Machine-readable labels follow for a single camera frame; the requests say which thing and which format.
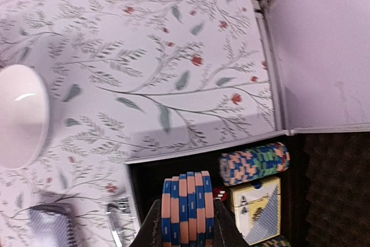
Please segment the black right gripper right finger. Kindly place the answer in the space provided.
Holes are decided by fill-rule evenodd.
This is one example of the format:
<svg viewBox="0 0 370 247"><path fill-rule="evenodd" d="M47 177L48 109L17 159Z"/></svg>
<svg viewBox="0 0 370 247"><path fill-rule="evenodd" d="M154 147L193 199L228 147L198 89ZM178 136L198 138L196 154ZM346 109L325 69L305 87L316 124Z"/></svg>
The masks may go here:
<svg viewBox="0 0 370 247"><path fill-rule="evenodd" d="M233 218L221 200L214 200L214 240L215 247L248 247L237 229Z"/></svg>

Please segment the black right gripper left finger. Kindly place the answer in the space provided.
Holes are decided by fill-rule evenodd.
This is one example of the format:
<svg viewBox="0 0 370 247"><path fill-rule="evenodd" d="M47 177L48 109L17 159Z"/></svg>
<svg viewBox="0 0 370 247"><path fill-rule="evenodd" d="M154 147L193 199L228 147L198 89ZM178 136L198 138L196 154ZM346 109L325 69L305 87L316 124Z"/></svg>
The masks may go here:
<svg viewBox="0 0 370 247"><path fill-rule="evenodd" d="M153 202L131 247L162 247L161 200Z"/></svg>

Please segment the blue pink chip stack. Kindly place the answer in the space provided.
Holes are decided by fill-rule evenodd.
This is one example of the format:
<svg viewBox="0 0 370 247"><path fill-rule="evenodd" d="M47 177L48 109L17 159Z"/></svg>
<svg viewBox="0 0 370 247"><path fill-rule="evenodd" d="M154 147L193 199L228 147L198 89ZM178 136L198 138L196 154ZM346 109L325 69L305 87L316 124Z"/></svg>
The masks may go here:
<svg viewBox="0 0 370 247"><path fill-rule="evenodd" d="M161 224L162 246L213 246L214 204L208 171L164 179Z"/></svg>

